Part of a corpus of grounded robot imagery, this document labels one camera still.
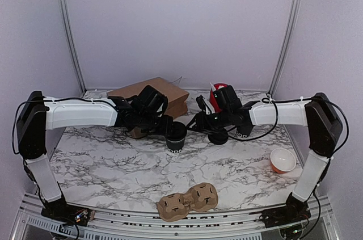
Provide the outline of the black plastic cup lid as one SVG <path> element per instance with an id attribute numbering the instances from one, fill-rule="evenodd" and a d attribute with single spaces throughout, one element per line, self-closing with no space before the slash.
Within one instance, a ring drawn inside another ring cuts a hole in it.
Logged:
<path id="1" fill-rule="evenodd" d="M 179 141 L 185 139 L 186 135 L 187 135 L 187 128 L 185 124 L 178 121 L 174 121 L 172 123 L 171 130 L 169 134 L 166 136 L 166 138 L 171 141 Z"/>

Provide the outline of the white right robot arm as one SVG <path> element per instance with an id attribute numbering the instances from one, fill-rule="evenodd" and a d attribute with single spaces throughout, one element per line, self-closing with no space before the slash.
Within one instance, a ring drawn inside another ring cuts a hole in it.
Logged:
<path id="1" fill-rule="evenodd" d="M 242 104 L 235 93 L 214 92 L 219 112 L 212 113 L 204 98 L 196 102 L 200 112 L 187 124 L 187 129 L 205 133 L 209 141 L 222 145 L 230 138 L 226 127 L 233 127 L 246 141 L 254 127 L 262 125 L 297 125 L 309 132 L 309 154 L 295 188 L 285 205 L 261 212 L 265 227 L 287 225 L 311 217 L 308 200 L 325 177 L 331 159 L 340 149 L 337 145 L 343 129 L 348 128 L 344 112 L 327 95 L 319 92 L 310 98 L 274 101 L 264 98 Z"/>

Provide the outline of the black paper coffee cup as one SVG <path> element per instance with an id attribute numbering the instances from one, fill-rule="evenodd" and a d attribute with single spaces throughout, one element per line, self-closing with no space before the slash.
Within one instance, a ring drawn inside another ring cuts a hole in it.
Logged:
<path id="1" fill-rule="evenodd" d="M 166 138 L 167 149 L 170 153 L 178 154 L 181 153 L 184 147 L 185 138 L 171 139 Z"/>

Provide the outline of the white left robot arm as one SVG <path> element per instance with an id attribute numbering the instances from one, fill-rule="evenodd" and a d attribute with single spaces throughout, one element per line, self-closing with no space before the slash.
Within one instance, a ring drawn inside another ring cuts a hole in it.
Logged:
<path id="1" fill-rule="evenodd" d="M 32 92 L 16 111 L 14 131 L 25 171 L 40 191 L 43 216 L 80 226 L 86 226 L 92 216 L 92 210 L 66 202 L 50 167 L 45 145 L 48 130 L 95 125 L 138 128 L 146 134 L 170 137 L 174 120 L 165 114 L 167 106 L 167 97 L 151 86 L 130 98 L 58 99 Z"/>

